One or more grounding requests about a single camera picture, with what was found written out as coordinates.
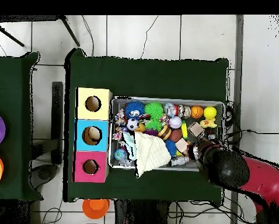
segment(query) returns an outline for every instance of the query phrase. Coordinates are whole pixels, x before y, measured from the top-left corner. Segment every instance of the green tablecloth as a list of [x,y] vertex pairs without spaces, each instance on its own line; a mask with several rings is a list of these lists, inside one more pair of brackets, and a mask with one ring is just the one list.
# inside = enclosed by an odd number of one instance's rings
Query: green tablecloth
[[31,150],[30,75],[39,54],[20,58],[0,57],[0,116],[6,125],[0,144],[4,173],[0,199],[40,200],[41,195],[29,185]]
[[66,58],[64,198],[153,200],[212,200],[221,202],[221,189],[200,173],[153,170],[139,179],[133,170],[110,168],[105,183],[72,182],[75,88],[110,89],[114,96],[215,100],[225,102],[227,59],[160,61],[114,57],[84,57],[73,49]]

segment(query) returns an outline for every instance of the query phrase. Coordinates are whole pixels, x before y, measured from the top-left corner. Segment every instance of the basketball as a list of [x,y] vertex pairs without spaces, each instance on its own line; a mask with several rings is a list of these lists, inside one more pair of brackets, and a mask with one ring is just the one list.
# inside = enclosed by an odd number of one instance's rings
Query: basketball
[[203,108],[201,108],[200,106],[193,106],[191,108],[191,116],[193,118],[200,118],[202,117],[203,114]]

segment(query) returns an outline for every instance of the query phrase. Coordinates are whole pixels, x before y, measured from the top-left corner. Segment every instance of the white cloth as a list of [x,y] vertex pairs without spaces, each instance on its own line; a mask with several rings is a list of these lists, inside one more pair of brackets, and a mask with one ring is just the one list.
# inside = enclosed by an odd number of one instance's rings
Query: white cloth
[[141,177],[145,171],[151,171],[170,161],[170,153],[161,138],[141,132],[135,132],[134,134],[137,147],[138,177]]

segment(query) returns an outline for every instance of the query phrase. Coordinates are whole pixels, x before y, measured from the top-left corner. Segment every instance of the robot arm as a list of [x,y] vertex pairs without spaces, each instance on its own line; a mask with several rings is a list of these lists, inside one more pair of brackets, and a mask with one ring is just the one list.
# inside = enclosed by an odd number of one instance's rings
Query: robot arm
[[244,193],[253,200],[257,224],[279,224],[278,168],[205,139],[190,145],[188,152],[210,183]]

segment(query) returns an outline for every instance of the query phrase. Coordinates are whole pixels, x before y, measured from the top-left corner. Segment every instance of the orange cup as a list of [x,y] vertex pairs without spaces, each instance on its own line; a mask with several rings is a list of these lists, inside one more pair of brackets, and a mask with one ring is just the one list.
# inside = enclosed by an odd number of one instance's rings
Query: orange cup
[[104,217],[109,209],[109,199],[85,199],[82,203],[82,211],[91,219]]

